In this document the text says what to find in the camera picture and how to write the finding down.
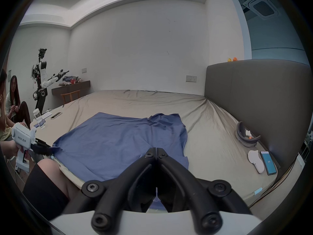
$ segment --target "plastic bottle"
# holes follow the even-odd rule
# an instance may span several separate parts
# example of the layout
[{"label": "plastic bottle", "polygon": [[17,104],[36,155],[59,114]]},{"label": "plastic bottle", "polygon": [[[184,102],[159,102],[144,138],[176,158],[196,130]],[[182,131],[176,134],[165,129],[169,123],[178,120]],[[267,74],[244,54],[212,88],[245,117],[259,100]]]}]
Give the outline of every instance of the plastic bottle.
[{"label": "plastic bottle", "polygon": [[34,113],[34,117],[35,117],[35,119],[36,119],[36,121],[37,121],[39,127],[40,127],[41,129],[43,129],[43,128],[45,127],[45,122],[44,122],[44,120],[42,119],[42,116],[41,116],[41,114],[40,114],[39,109],[38,109],[38,108],[35,109],[35,110],[33,111],[33,113]]}]

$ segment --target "black shorts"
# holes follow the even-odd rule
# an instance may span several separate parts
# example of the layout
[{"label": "black shorts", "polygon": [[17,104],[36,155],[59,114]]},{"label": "black shorts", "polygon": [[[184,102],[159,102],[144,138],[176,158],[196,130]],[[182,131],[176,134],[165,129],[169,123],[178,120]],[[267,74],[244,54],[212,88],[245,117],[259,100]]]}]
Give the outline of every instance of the black shorts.
[{"label": "black shorts", "polygon": [[28,176],[23,194],[48,220],[59,216],[69,201],[37,164]]}]

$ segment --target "air conditioner vent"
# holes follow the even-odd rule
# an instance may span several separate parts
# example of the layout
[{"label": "air conditioner vent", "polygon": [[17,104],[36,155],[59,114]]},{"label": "air conditioner vent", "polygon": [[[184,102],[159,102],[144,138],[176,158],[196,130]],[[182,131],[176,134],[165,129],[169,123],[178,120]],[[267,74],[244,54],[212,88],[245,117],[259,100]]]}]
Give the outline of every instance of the air conditioner vent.
[{"label": "air conditioner vent", "polygon": [[253,7],[263,16],[269,16],[275,13],[274,10],[272,10],[271,7],[268,6],[266,2],[263,1],[253,5]]},{"label": "air conditioner vent", "polygon": [[264,20],[278,16],[276,7],[269,0],[247,0],[243,5]]}]

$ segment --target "beige bed sheet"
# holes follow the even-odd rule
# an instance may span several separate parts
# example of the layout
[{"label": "beige bed sheet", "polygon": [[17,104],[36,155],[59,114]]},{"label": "beige bed sheet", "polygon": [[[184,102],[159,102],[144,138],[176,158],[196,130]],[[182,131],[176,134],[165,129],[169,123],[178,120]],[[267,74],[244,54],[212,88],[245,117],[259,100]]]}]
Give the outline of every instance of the beige bed sheet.
[{"label": "beige bed sheet", "polygon": [[[52,114],[63,114],[54,120],[46,119],[44,129],[36,137],[52,146],[61,135],[74,129],[98,112],[134,118],[148,118],[156,113],[178,113],[186,125],[188,139],[184,149],[189,171],[205,180],[223,179],[250,205],[271,186],[275,175],[266,170],[259,174],[247,159],[249,150],[265,150],[259,143],[244,147],[235,137],[238,121],[205,97],[147,91],[99,91],[56,108]],[[61,171],[79,188],[83,181],[57,161]],[[263,190],[254,196],[254,191]]]}]

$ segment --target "headboard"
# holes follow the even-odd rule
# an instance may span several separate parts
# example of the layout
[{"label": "headboard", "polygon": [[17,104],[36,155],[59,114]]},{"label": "headboard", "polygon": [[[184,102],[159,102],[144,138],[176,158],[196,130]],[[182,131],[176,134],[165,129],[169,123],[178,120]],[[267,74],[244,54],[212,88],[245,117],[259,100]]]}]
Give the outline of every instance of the headboard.
[{"label": "headboard", "polygon": [[251,59],[207,67],[204,96],[261,135],[285,173],[297,156],[313,110],[313,75],[307,65]]}]

